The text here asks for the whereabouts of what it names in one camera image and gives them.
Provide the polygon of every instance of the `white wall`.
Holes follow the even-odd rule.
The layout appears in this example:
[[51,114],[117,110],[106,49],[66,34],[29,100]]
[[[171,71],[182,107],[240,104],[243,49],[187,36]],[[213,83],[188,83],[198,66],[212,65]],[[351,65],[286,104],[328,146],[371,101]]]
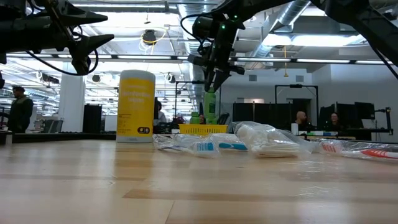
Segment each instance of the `white wall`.
[[[275,85],[297,84],[296,75],[303,75],[302,85],[312,85],[312,74],[307,73],[305,69],[288,69],[289,77],[284,77],[285,70],[252,70],[246,71],[245,75],[232,74],[221,87],[221,113],[232,115],[233,103],[238,102],[238,98],[260,98],[265,103],[275,102]],[[256,82],[249,82],[248,75],[257,75]],[[287,103],[287,99],[303,98],[311,99],[313,105],[312,114],[315,112],[315,96],[306,88],[291,89],[287,87],[278,88],[278,103]]]
[[[398,80],[383,65],[327,65],[312,75],[320,89],[320,107],[339,103],[374,103],[376,109],[392,108],[391,125],[398,128]],[[386,115],[376,113],[379,127],[387,127]],[[382,141],[398,142],[394,136],[381,134]]]

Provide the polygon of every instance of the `desk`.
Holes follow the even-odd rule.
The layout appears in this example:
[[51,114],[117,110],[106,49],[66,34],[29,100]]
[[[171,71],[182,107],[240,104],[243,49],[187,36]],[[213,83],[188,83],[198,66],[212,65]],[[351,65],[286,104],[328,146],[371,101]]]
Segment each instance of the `desk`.
[[2,224],[396,223],[398,166],[82,140],[0,149]]

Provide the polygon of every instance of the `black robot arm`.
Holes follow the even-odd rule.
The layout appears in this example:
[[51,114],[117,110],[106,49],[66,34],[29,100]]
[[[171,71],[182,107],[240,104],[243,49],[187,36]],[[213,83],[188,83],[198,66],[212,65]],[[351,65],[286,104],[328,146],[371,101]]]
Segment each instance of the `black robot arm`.
[[[236,33],[238,29],[244,29],[243,22],[257,12],[290,1],[292,0],[227,0],[211,12],[198,16],[192,27],[193,35],[200,40],[213,39],[213,41],[210,46],[200,47],[201,57],[190,55],[188,59],[191,63],[203,67],[206,91],[212,82],[214,89],[219,88],[230,76],[231,71],[244,74],[243,68],[228,62]],[[380,51],[394,65],[398,65],[398,28],[370,6],[369,0],[311,0],[311,2],[324,10],[330,18],[352,26],[368,40],[377,54]]]
[[[27,15],[26,2],[30,11],[37,13]],[[87,75],[91,72],[88,55],[114,38],[114,35],[87,37],[73,32],[82,24],[106,21],[108,17],[83,11],[67,0],[0,0],[0,13],[0,63],[4,64],[6,53],[26,51],[33,55],[43,49],[68,48],[75,75]]]

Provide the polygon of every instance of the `yellow container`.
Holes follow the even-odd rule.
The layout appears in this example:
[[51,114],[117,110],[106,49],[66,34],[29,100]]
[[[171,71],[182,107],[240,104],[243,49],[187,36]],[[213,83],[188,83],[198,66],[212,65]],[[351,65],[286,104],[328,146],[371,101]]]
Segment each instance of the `yellow container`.
[[208,135],[214,133],[226,133],[228,125],[214,124],[180,124],[181,134]]

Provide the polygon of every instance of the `person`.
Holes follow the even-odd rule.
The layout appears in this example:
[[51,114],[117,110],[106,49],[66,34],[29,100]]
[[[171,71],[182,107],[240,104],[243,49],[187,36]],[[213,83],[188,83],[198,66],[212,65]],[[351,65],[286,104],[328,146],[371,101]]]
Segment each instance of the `person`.
[[341,131],[344,127],[340,124],[340,120],[337,113],[330,115],[330,125],[328,127],[330,131]]
[[166,116],[164,115],[163,112],[161,112],[162,110],[162,103],[161,102],[157,102],[157,111],[158,111],[158,115],[157,115],[157,119],[154,121],[154,125],[157,126],[160,123],[166,123],[167,119]]
[[200,124],[206,124],[206,118],[203,114],[199,115]]
[[295,122],[298,124],[299,131],[310,131],[313,129],[313,126],[308,122],[307,115],[303,111],[297,112]]
[[14,86],[12,93],[16,100],[11,104],[8,116],[8,130],[14,133],[25,133],[32,116],[33,101],[25,95],[25,89],[21,86]]

